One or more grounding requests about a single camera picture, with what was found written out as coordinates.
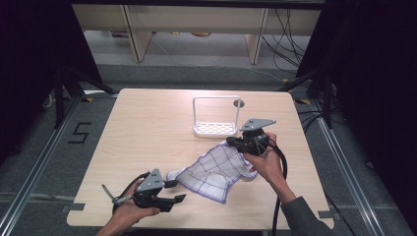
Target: white cloth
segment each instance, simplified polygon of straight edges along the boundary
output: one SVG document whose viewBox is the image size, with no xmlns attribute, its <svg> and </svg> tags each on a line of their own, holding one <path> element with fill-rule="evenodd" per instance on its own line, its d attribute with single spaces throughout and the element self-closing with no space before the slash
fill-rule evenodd
<svg viewBox="0 0 417 236">
<path fill-rule="evenodd" d="M 229 188 L 241 177 L 254 179 L 257 172 L 250 172 L 250 162 L 226 141 L 203 154 L 190 167 L 171 171 L 166 179 L 176 179 L 194 193 L 225 204 Z"/>
</svg>

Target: human hand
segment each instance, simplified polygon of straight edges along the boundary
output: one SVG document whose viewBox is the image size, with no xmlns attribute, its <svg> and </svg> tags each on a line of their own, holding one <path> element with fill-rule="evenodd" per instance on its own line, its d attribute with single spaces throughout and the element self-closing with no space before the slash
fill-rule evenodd
<svg viewBox="0 0 417 236">
<path fill-rule="evenodd" d="M 142 180 L 133 184 L 132 187 L 126 192 L 125 196 L 133 195 L 141 182 Z M 159 213 L 159 208 L 139 208 L 135 205 L 133 200 L 130 199 L 116 208 L 110 220 L 104 227 L 101 228 L 97 236 L 120 235 L 129 227 L 139 222 L 142 218 Z"/>
<path fill-rule="evenodd" d="M 276 134 L 269 132 L 266 132 L 266 134 L 269 137 L 269 144 L 276 146 Z M 294 193 L 288 187 L 282 174 L 281 157 L 272 147 L 268 146 L 267 150 L 261 156 L 245 152 L 243 153 L 243 157 L 252 163 L 252 170 L 258 171 L 270 183 L 283 204 L 295 199 Z"/>
</svg>

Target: dark jacket sleeve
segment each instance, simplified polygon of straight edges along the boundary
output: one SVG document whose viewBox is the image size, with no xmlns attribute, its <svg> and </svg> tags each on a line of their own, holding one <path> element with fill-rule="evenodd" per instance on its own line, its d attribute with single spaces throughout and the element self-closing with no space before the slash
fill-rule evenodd
<svg viewBox="0 0 417 236">
<path fill-rule="evenodd" d="M 332 230 L 319 221 L 303 197 L 282 205 L 291 233 L 294 236 L 335 235 Z"/>
</svg>

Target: cable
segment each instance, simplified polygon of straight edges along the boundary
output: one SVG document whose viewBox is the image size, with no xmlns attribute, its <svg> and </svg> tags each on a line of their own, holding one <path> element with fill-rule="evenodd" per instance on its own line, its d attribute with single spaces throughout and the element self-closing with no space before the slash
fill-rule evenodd
<svg viewBox="0 0 417 236">
<path fill-rule="evenodd" d="M 309 123 L 307 123 L 307 125 L 303 128 L 303 130 L 304 130 L 304 133 L 306 133 L 307 132 L 307 130 L 308 130 L 308 128 L 309 128 L 309 126 L 315 121 L 315 120 L 317 120 L 317 118 L 319 118 L 320 116 L 322 116 L 323 114 L 324 114 L 324 111 L 316 111 L 316 112 L 318 112 L 319 114 L 316 114 L 316 115 L 313 115 L 313 116 L 310 116 L 310 117 L 308 117 L 308 118 L 306 118 L 305 120 L 303 120 L 301 123 L 304 123 L 305 121 L 307 121 L 307 120 L 309 120 L 309 119 L 311 119 L 310 121 L 309 121 Z M 349 230 L 350 230 L 350 232 L 352 233 L 352 235 L 353 236 L 356 236 L 356 234 L 355 234 L 355 232 L 353 231 L 353 229 L 352 229 L 352 227 L 350 226 L 350 224 L 347 222 L 347 220 L 343 217 L 343 215 L 342 215 L 342 213 L 341 213 L 341 211 L 338 209 L 338 207 L 335 205 L 335 203 L 331 200 L 331 198 L 328 196 L 328 194 L 325 192 L 325 196 L 326 196 L 326 198 L 328 199 L 328 201 L 333 205 L 333 207 L 334 207 L 334 209 L 337 211 L 337 213 L 339 214 L 339 216 L 340 216 L 340 218 L 343 220 L 343 222 L 346 224 L 346 226 L 349 228 Z"/>
<path fill-rule="evenodd" d="M 341 112 L 338 108 L 334 107 L 330 110 L 331 112 Z M 310 110 L 310 111 L 299 111 L 297 114 L 306 114 L 306 113 L 315 113 L 315 112 L 324 112 L 323 110 Z"/>
<path fill-rule="evenodd" d="M 281 36 L 281 38 L 279 39 L 279 40 L 276 40 L 276 37 L 275 37 L 275 35 L 273 35 L 272 36 L 272 38 L 273 38 L 273 40 L 275 40 L 275 42 L 282 48 L 282 49 L 284 49 L 285 51 L 289 51 L 289 52 L 293 52 L 291 49 L 289 49 L 289 48 L 286 48 L 286 47 L 284 47 L 282 44 L 280 44 L 280 42 L 281 42 L 281 40 L 282 40 L 282 38 L 283 38 L 283 35 Z"/>
<path fill-rule="evenodd" d="M 278 145 L 276 144 L 276 142 L 272 139 L 269 139 L 271 142 L 273 142 L 273 146 L 268 144 L 271 148 L 273 148 L 273 150 L 279 155 L 281 162 L 282 162 L 282 175 L 284 177 L 284 179 L 286 179 L 287 177 L 287 173 L 288 173 L 288 166 L 287 166 L 287 162 L 286 162 L 286 158 L 284 153 L 282 152 L 281 149 L 279 149 Z M 275 203 L 275 210 L 273 213 L 273 221 L 272 221 L 272 236 L 276 236 L 276 225 L 278 222 L 278 213 L 279 213 L 279 206 L 281 204 L 281 200 L 279 198 L 276 198 L 276 203 Z"/>
<path fill-rule="evenodd" d="M 281 25 L 282 32 L 283 32 L 283 34 L 281 36 L 281 39 L 279 40 L 279 43 L 281 42 L 283 36 L 285 35 L 286 38 L 288 39 L 288 42 L 290 43 L 290 45 L 292 47 L 292 52 L 294 53 L 295 58 L 297 58 L 298 63 L 300 63 L 301 62 L 300 54 L 297 52 L 297 49 L 295 47 L 298 47 L 303 52 L 304 52 L 304 50 L 292 38 L 291 24 L 290 24 L 290 17 L 291 17 L 291 11 L 290 11 L 290 9 L 287 9 L 287 22 L 286 22 L 285 26 L 283 25 L 283 22 L 282 22 L 279 14 L 278 14 L 277 9 L 275 9 L 275 14 L 276 14 L 276 17 L 279 20 L 279 24 Z"/>
<path fill-rule="evenodd" d="M 336 204 L 331 200 L 331 198 L 328 196 L 328 194 L 325 192 L 325 196 L 328 199 L 328 201 L 333 205 L 334 209 L 339 214 L 340 218 L 343 220 L 343 222 L 346 224 L 347 228 L 349 228 L 350 233 L 352 233 L 353 236 L 356 236 L 355 231 L 353 231 L 353 228 L 350 226 L 350 224 L 347 222 L 347 220 L 344 218 L 341 211 L 337 208 Z"/>
<path fill-rule="evenodd" d="M 275 61 L 275 55 L 280 56 L 282 59 L 286 60 L 287 62 L 291 63 L 292 65 L 294 65 L 295 67 L 298 67 L 298 64 L 296 64 L 294 61 L 292 61 L 291 59 L 289 59 L 287 56 L 285 56 L 284 54 L 280 53 L 279 51 L 276 50 L 276 48 L 273 48 L 265 39 L 265 37 L 263 36 L 263 40 L 264 42 L 267 44 L 267 46 L 269 47 L 269 49 L 272 51 L 272 60 L 273 60 L 273 64 L 275 65 L 276 68 L 278 68 L 280 71 L 286 72 L 286 73 L 290 73 L 290 74 L 295 74 L 294 72 L 291 71 L 287 71 L 284 70 L 282 68 L 280 68 Z"/>
<path fill-rule="evenodd" d="M 160 49 L 160 50 L 162 50 L 166 55 L 168 55 L 168 56 L 170 56 L 171 54 L 167 51 L 167 50 L 165 50 L 161 45 L 160 45 L 160 43 L 157 41 L 157 40 L 153 40 L 154 42 L 155 42 L 155 44 L 157 45 L 157 47 Z M 214 68 L 216 68 L 216 67 L 218 67 L 218 68 L 242 68 L 242 69 L 246 69 L 246 70 L 249 70 L 249 71 L 252 71 L 252 72 L 255 72 L 255 73 L 258 73 L 258 74 L 262 74 L 262 75 L 266 75 L 266 76 L 269 76 L 269 77 L 272 77 L 272 78 L 274 78 L 274 79 L 276 79 L 277 81 L 280 81 L 280 82 L 283 82 L 283 79 L 279 79 L 279 78 L 277 78 L 277 77 L 275 77 L 274 75 L 272 75 L 272 74 L 269 74 L 269 73 L 265 73 L 265 72 L 260 72 L 260 71 L 257 71 L 257 70 L 255 70 L 255 69 L 252 69 L 252 68 L 248 68 L 248 67 L 241 67 L 241 66 L 239 66 L 239 67 L 226 67 L 226 66 L 219 66 L 219 65 L 195 65 L 195 64 L 188 64 L 188 63 L 181 63 L 181 62 L 177 62 L 177 61 L 175 61 L 175 60 L 172 60 L 174 63 L 176 63 L 176 64 L 178 64 L 178 65 L 182 65 L 182 66 L 192 66 L 192 67 L 204 67 L 204 68 L 209 68 L 209 67 L 214 67 Z"/>
<path fill-rule="evenodd" d="M 149 175 L 149 173 L 145 173 L 145 174 L 142 174 L 142 175 L 140 175 L 140 176 L 138 176 L 138 177 L 136 177 L 134 180 L 132 180 L 132 182 L 128 185 L 128 187 L 126 187 L 126 189 L 122 192 L 122 194 L 118 197 L 118 198 L 123 198 L 125 195 L 126 195 L 126 193 L 129 191 L 129 189 L 136 183 L 136 182 L 138 182 L 138 180 L 140 180 L 140 179 L 143 179 L 143 178 L 146 178 L 147 176 Z M 112 210 L 112 213 L 114 213 L 114 211 L 117 209 L 119 207 L 119 205 L 116 205 L 116 204 L 114 204 L 113 205 L 113 210 Z"/>
</svg>

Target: table surface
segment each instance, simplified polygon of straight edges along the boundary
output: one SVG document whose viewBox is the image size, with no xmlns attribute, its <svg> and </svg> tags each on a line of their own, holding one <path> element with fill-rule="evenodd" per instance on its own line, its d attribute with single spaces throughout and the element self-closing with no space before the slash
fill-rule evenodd
<svg viewBox="0 0 417 236">
<path fill-rule="evenodd" d="M 292 97 L 286 92 L 238 90 L 122 89 L 103 130 L 86 176 L 75 198 L 83 210 L 70 210 L 73 226 L 102 226 L 111 216 L 112 203 L 103 191 L 106 185 L 118 196 L 137 176 L 159 168 L 162 176 L 193 164 L 199 156 L 224 138 L 199 138 L 194 134 L 193 97 L 239 95 L 237 126 L 249 118 L 275 119 L 264 127 L 277 134 L 277 144 L 288 162 L 288 183 L 296 196 L 303 196 L 316 216 L 329 211 Z M 234 122 L 236 107 L 228 99 L 198 99 L 197 120 Z M 226 204 L 192 193 L 178 184 L 164 189 L 161 198 L 187 194 L 172 211 L 147 217 L 135 227 L 181 229 L 271 230 L 276 194 L 258 176 L 243 179 L 229 190 Z M 333 228 L 332 218 L 322 219 Z M 282 212 L 278 229 L 288 229 Z"/>
</svg>

